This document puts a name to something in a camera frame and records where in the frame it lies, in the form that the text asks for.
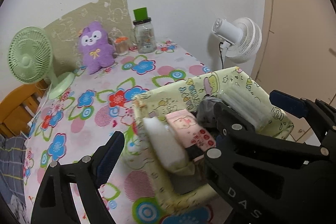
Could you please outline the cotton swab container orange lid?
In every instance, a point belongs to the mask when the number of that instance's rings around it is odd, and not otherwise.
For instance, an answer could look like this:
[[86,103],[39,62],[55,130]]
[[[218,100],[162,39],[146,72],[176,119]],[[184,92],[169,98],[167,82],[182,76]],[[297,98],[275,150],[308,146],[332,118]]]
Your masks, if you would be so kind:
[[114,41],[114,46],[119,56],[126,55],[129,52],[128,38],[125,36],[116,38]]

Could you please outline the green desk fan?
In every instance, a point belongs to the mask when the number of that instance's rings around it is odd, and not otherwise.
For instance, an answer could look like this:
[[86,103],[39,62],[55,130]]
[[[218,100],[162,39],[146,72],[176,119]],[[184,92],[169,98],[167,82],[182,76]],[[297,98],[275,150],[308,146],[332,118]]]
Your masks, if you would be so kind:
[[65,72],[56,76],[53,67],[52,44],[45,30],[26,27],[18,31],[9,46],[7,62],[13,76],[24,84],[50,80],[50,100],[62,95],[73,83],[75,74]]

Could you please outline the wooden bed headboard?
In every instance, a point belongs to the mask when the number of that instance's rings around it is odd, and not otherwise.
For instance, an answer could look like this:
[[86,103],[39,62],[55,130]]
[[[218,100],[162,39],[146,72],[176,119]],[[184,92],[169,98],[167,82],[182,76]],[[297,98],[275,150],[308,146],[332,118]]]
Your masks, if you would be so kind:
[[10,92],[1,102],[1,136],[11,138],[28,134],[29,121],[37,113],[39,101],[47,88],[45,80],[35,84],[24,84]]

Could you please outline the purple plush toy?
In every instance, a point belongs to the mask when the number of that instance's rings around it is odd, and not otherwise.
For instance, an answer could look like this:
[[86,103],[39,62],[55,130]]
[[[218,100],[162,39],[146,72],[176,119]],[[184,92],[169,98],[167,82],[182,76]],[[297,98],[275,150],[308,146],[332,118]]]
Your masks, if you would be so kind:
[[90,75],[114,64],[115,48],[109,43],[108,34],[100,22],[93,21],[83,28],[79,35],[78,48]]

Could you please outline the glass mason jar green lid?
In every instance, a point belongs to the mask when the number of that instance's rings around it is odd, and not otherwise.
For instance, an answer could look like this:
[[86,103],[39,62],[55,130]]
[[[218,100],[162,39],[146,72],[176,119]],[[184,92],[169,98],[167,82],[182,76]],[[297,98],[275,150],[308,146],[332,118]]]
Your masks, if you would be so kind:
[[139,53],[151,53],[154,52],[157,45],[154,35],[154,27],[151,23],[151,17],[147,14],[147,8],[142,7],[133,10],[133,32],[135,38],[135,44]]

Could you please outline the white standing fan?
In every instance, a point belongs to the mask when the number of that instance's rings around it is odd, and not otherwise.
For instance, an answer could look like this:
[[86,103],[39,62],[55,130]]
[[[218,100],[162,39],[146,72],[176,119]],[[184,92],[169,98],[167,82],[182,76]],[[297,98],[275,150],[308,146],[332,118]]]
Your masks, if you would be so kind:
[[246,63],[256,56],[262,44],[261,28],[247,17],[233,22],[217,18],[211,31],[220,39],[219,54],[223,68],[226,59],[235,64]]

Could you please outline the floral tablecloth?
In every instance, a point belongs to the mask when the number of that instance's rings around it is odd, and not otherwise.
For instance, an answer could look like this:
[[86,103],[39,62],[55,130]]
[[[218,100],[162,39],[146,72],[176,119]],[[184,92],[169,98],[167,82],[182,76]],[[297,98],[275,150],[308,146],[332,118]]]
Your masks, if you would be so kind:
[[26,214],[32,214],[50,162],[77,162],[120,131],[125,135],[125,148],[108,182],[99,190],[117,223],[223,223],[231,207],[221,198],[183,215],[161,210],[144,170],[145,146],[138,137],[131,108],[131,99],[137,94],[208,71],[169,40],[145,55],[132,48],[116,57],[112,66],[94,74],[85,67],[76,69],[72,85],[41,105],[26,140]]

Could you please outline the blue plaid bedding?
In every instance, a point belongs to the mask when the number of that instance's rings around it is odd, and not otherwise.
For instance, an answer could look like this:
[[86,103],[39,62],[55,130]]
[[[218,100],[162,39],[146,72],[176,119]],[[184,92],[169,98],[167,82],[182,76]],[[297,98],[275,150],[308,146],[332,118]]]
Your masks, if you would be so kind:
[[30,223],[27,215],[25,186],[30,174],[26,165],[27,136],[1,136],[1,196],[19,223]]

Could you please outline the clear pack cotton pads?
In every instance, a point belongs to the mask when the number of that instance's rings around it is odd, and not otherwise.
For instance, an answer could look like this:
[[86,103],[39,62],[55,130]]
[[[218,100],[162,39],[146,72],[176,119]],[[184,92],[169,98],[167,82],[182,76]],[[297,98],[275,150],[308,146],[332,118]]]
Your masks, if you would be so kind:
[[260,98],[244,92],[241,88],[226,88],[217,97],[252,124],[257,132],[261,132],[268,123],[268,106]]

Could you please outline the pink wet wipes pack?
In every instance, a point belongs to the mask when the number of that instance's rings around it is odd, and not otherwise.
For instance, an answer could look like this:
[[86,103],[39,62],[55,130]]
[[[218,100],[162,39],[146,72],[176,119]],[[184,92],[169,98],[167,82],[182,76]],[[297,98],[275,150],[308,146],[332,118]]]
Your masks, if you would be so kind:
[[169,113],[165,118],[190,160],[197,162],[203,158],[205,151],[216,147],[213,136],[186,109]]

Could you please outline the yellow cartoon fabric basket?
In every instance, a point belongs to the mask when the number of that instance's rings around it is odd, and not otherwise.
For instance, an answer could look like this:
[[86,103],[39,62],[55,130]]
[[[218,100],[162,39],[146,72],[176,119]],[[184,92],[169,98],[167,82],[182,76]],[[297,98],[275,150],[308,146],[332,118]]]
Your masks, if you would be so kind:
[[[145,117],[157,117],[165,121],[165,115],[174,111],[183,109],[196,111],[206,95],[217,96],[226,88],[241,88],[244,92],[260,98],[261,102],[268,106],[268,123],[257,133],[277,139],[286,139],[290,135],[294,125],[288,116],[283,110],[273,106],[262,87],[239,67],[187,78],[135,96],[132,109],[136,125],[143,131],[142,119]],[[153,183],[159,205],[170,214],[191,210],[218,196],[209,184],[204,184],[186,194],[177,193],[151,145],[145,151],[145,171]]]

